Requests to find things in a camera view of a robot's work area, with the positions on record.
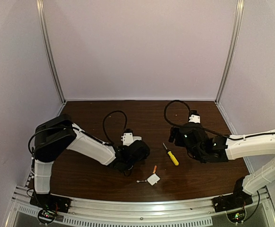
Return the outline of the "yellow handled screwdriver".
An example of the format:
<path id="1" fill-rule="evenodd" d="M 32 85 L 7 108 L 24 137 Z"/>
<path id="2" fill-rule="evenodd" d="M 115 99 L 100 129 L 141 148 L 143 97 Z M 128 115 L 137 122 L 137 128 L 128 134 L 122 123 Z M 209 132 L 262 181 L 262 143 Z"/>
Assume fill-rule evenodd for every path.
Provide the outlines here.
<path id="1" fill-rule="evenodd" d="M 173 164 L 175 166 L 178 166 L 179 165 L 179 162 L 177 160 L 177 158 L 174 156 L 174 154 L 172 153 L 172 151 L 170 149 L 167 148 L 167 146 L 165 145 L 165 143 L 163 142 L 162 143 L 165 151 L 166 151 L 166 154 L 169 156 L 169 158 L 171 159 L 171 161 L 173 162 Z"/>

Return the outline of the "black battery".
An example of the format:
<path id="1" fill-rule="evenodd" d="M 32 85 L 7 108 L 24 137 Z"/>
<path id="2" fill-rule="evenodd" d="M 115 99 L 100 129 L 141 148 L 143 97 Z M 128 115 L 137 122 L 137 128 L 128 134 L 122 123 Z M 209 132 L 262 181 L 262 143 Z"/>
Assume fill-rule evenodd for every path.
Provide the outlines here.
<path id="1" fill-rule="evenodd" d="M 147 183 L 147 180 L 136 180 L 137 183 Z"/>

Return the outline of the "white battery cover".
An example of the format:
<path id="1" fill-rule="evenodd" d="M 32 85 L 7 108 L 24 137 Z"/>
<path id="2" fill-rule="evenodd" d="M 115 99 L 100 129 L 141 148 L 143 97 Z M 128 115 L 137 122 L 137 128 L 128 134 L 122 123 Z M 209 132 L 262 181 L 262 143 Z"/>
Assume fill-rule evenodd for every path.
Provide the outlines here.
<path id="1" fill-rule="evenodd" d="M 158 181 L 160 180 L 160 177 L 157 175 L 157 174 L 152 174 L 151 176 L 149 176 L 147 178 L 147 182 L 153 186 L 155 185 L 156 183 L 158 183 Z"/>

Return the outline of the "white red remote control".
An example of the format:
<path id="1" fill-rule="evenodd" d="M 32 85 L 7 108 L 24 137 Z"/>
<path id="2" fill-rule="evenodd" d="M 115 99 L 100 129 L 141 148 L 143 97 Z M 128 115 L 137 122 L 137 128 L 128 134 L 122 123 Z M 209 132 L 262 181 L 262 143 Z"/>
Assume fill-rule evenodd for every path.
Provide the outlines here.
<path id="1" fill-rule="evenodd" d="M 133 141 L 136 141 L 136 140 L 142 140 L 142 137 L 140 137 L 140 136 L 133 136 Z"/>

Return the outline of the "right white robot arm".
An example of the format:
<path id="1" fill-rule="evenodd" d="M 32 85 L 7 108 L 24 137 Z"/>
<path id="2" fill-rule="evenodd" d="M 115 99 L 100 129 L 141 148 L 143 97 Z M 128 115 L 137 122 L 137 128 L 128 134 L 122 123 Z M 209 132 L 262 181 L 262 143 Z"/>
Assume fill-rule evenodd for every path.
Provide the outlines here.
<path id="1" fill-rule="evenodd" d="M 221 163 L 242 157 L 274 155 L 275 129 L 248 135 L 222 135 L 204 128 L 199 120 L 174 124 L 169 142 L 184 147 L 200 163 Z M 235 196 L 251 196 L 275 180 L 275 157 L 256 172 L 236 182 Z"/>

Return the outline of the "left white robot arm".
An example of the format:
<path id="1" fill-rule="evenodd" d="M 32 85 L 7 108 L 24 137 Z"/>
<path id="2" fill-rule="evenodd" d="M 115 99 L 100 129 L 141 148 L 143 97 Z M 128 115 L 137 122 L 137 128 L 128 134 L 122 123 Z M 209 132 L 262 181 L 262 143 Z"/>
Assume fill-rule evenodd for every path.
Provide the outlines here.
<path id="1" fill-rule="evenodd" d="M 94 137 L 72 122 L 67 114 L 40 124 L 28 141 L 34 144 L 28 147 L 33 159 L 34 191 L 39 195 L 50 193 L 52 166 L 65 150 L 80 153 L 122 173 L 150 154 L 149 146 L 130 129 L 124 131 L 121 142 L 117 146 Z"/>

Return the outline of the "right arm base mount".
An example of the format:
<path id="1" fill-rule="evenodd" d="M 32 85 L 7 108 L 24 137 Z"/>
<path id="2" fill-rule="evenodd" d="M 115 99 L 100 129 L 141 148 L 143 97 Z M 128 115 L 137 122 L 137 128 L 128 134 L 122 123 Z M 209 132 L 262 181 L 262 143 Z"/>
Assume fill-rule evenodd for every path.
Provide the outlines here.
<path id="1" fill-rule="evenodd" d="M 220 195 L 212 199 L 213 207 L 216 213 L 240 208 L 239 211 L 233 211 L 226 214 L 228 220 L 236 225 L 243 224 L 248 221 L 256 213 L 260 204 L 260 193 L 257 191 L 257 205 L 251 214 L 247 214 L 246 205 L 251 205 L 253 200 L 252 195 L 249 195 L 243 191 L 243 180 L 244 177 L 236 181 L 233 193 L 229 195 Z"/>

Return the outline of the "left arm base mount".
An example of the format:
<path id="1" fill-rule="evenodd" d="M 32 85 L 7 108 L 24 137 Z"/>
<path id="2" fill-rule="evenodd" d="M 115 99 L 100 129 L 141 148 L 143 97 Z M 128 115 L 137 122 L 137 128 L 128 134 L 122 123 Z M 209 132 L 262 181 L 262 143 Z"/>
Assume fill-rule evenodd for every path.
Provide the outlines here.
<path id="1" fill-rule="evenodd" d="M 47 226 L 59 216 L 59 213 L 68 213 L 71 199 L 52 194 L 37 194 L 32 192 L 30 204 L 39 207 L 37 213 L 38 221 Z"/>

